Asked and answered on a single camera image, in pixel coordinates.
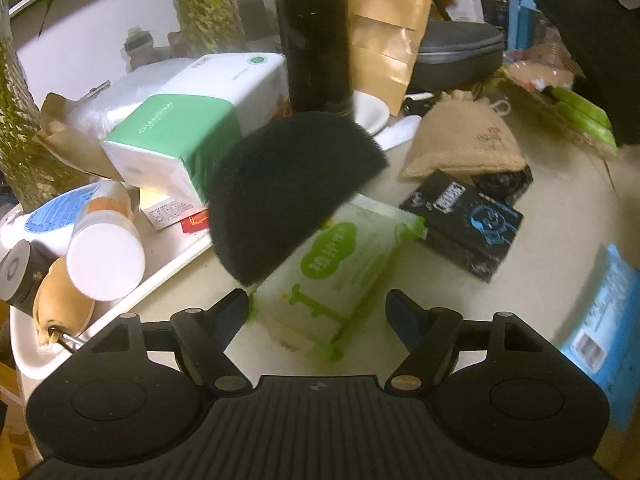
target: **red packet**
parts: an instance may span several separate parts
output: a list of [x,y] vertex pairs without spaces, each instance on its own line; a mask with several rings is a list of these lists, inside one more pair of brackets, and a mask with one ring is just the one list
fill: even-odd
[[209,212],[205,209],[195,215],[189,216],[183,220],[180,220],[182,226],[182,232],[186,234],[197,233],[198,231],[204,231],[209,229]]

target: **white table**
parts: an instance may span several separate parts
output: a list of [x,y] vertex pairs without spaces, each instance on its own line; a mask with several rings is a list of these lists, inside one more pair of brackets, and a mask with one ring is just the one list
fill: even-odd
[[[535,114],[519,110],[522,95],[511,96],[506,118],[529,159],[534,183],[518,202],[524,222],[510,254],[487,285],[434,254],[419,242],[402,250],[364,302],[366,318],[344,338],[344,358],[313,362],[274,342],[259,320],[244,326],[226,354],[256,384],[261,375],[375,374],[384,383],[407,352],[386,325],[384,298],[400,288],[424,308],[446,306],[466,319],[491,319],[494,312],[516,313],[554,343],[574,310],[581,287],[603,244],[618,243],[625,254],[620,203],[602,161],[542,127]],[[397,205],[417,182],[396,176],[408,145],[388,152],[390,167],[363,193]],[[212,251],[207,251],[146,300],[134,312],[142,321],[165,320],[190,306],[209,308],[237,286]],[[152,358],[174,364],[170,354]],[[479,355],[462,355],[460,365]],[[23,376],[28,397],[37,381]]]

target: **green and white tissue package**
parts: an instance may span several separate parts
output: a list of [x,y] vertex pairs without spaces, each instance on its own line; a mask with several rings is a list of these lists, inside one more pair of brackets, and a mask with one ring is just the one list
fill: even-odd
[[242,137],[283,114],[278,54],[209,54],[145,100],[103,141],[127,184],[203,206],[212,172]]
[[286,348],[336,356],[333,343],[392,252],[422,231],[417,216],[359,195],[258,287],[254,309]]

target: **white bottle cap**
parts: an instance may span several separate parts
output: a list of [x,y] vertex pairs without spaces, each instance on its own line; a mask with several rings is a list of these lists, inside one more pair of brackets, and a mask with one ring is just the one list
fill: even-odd
[[109,222],[91,222],[74,234],[66,268],[84,295],[97,301],[118,300],[142,281],[145,250],[133,224],[112,214]]

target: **white plate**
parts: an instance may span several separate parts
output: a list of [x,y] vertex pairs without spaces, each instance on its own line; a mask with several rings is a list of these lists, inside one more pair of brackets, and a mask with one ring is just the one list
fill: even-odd
[[[146,271],[142,283],[128,296],[111,302],[97,302],[87,329],[79,336],[88,340],[120,314],[128,312],[179,270],[211,247],[209,230],[184,234],[180,223],[156,231],[146,217],[137,212],[134,224],[145,248]],[[11,345],[15,363],[31,379],[42,380],[65,362],[71,354],[60,345],[40,346],[30,316],[11,307]]]
[[382,130],[389,120],[389,108],[384,101],[358,90],[353,93],[353,110],[355,121],[371,135]]

